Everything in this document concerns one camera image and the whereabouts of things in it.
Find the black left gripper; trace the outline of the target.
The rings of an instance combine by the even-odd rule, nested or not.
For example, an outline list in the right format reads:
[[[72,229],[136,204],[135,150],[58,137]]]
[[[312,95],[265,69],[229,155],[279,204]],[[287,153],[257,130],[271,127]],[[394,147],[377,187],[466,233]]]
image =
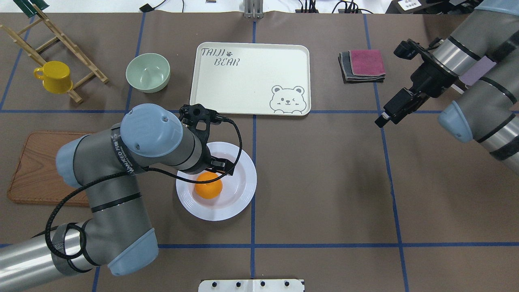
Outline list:
[[[209,152],[203,152],[201,156],[202,170],[222,175],[234,174],[236,159],[231,161],[225,158],[214,157]]]

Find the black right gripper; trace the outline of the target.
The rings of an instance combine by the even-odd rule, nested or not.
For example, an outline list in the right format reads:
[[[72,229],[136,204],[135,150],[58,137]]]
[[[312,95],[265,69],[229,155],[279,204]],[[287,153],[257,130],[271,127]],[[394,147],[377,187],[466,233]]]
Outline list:
[[[429,98],[437,98],[457,79],[456,75],[439,61],[423,61],[423,64],[410,76],[413,85],[402,88],[384,106],[384,112],[375,120],[379,128],[389,121],[400,122],[407,115],[417,111]]]

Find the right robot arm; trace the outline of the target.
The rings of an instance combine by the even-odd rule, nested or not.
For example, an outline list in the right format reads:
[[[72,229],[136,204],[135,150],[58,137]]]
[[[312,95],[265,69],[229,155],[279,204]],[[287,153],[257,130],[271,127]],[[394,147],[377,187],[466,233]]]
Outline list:
[[[428,48],[412,39],[401,41],[394,54],[402,59],[421,55],[423,63],[375,120],[382,128],[398,124],[429,98],[437,98],[460,76],[487,57],[495,66],[439,115],[439,124],[458,141],[475,140],[515,173],[519,168],[519,119],[511,111],[518,102],[517,0],[484,0],[446,39]]]

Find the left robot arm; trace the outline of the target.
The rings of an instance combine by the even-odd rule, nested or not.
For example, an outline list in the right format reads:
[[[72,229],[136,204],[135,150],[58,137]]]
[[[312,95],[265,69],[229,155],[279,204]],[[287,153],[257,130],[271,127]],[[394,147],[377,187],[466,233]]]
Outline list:
[[[158,256],[154,228],[137,175],[159,172],[154,164],[185,174],[204,170],[217,180],[232,175],[236,162],[213,157],[210,126],[236,123],[202,105],[184,105],[175,116],[145,103],[110,129],[65,144],[56,166],[74,187],[50,214],[44,231],[1,250],[1,290],[18,292],[107,265],[115,276],[131,274]]]

